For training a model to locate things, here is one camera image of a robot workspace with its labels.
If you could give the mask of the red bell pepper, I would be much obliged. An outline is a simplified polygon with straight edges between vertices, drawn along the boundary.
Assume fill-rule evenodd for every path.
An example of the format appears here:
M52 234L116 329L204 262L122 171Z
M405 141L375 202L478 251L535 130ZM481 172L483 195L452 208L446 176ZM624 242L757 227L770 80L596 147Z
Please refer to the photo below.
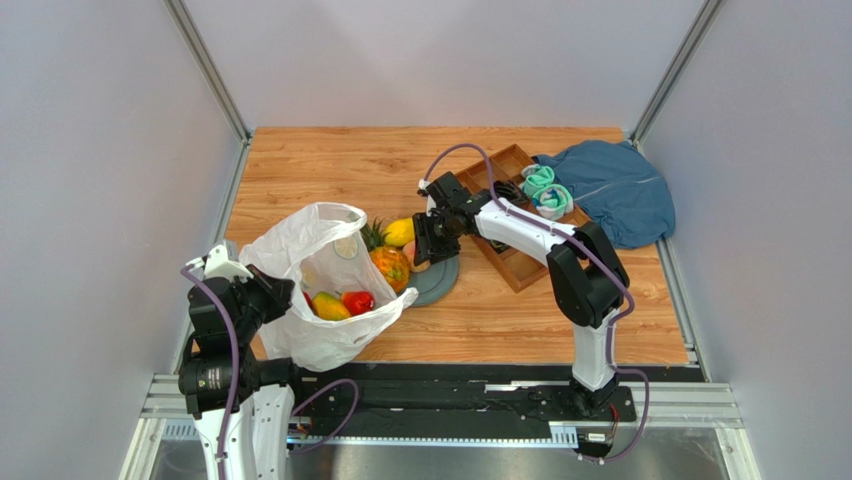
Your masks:
M351 316L363 315L375 307L375 299L368 291L343 292L340 299Z
M311 297L306 292L302 292L302 295L303 295L305 302L306 302L307 306L309 307L309 309L311 311L314 311L314 305L313 305L313 301L312 301Z

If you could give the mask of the peach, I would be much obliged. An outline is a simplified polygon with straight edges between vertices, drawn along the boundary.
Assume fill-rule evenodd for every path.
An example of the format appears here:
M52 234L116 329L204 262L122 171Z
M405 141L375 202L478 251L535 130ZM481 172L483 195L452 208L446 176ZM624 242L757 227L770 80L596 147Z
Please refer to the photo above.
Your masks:
M424 272L424 271L426 271L427 269L430 268L431 263L428 260L424 260L421 263L415 262L416 252L417 252L417 245L416 245L415 241L411 241L411 242L407 243L402 248L402 252L409 261L409 269L412 273Z

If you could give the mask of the white plastic bag lemon print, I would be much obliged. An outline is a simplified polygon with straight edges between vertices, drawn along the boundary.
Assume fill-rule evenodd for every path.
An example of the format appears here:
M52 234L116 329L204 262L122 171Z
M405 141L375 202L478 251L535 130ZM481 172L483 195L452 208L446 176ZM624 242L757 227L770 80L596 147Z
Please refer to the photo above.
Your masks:
M317 202L289 215L253 242L239 259L262 273L291 280L291 306L263 326L270 359L324 372L353 360L418 298L397 291L373 262L361 236L366 213Z

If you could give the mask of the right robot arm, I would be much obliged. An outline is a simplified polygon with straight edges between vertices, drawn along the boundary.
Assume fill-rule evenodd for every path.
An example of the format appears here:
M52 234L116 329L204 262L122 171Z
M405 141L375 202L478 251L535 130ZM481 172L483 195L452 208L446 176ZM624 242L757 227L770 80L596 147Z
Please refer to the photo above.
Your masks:
M486 190L473 194L451 172L420 181L418 193L428 208L413 217L415 264L456 257L460 238L473 236L505 244L545 266L555 302L572 323L568 402L586 418L607 410L618 386L614 327L633 304L626 270L602 229L593 222L576 227L546 220Z

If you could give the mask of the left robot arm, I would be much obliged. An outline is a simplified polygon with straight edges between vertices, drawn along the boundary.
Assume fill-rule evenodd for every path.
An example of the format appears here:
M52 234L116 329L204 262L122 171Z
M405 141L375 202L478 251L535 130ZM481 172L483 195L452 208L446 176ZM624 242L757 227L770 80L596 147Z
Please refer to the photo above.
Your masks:
M178 370L210 479L282 479L295 395L287 359L259 360L251 341L292 305L293 281L248 266L244 277L199 279L184 266L193 332Z

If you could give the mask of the yellow mango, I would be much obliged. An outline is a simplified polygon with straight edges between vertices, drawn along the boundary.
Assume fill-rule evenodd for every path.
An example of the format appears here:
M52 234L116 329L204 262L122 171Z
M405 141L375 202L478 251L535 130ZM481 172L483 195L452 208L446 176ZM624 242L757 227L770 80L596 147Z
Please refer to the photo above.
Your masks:
M411 217L392 221L382 232L385 245L402 248L416 240L414 222Z

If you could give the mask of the yellow green papaya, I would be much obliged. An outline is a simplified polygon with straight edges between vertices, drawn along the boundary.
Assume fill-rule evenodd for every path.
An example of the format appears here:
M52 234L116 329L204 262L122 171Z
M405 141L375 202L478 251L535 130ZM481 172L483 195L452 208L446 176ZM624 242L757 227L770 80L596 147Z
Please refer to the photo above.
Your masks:
M322 320L342 321L351 317L341 300L328 292L318 292L312 301L316 316Z

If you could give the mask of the pineapple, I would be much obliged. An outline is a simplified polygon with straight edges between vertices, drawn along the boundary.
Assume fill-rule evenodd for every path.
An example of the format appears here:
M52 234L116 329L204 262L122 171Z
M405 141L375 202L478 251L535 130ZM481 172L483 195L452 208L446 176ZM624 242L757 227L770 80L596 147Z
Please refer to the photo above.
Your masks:
M408 258L399 248L385 243L386 235L379 218L362 227L360 233L373 264L394 292L401 293L410 282Z

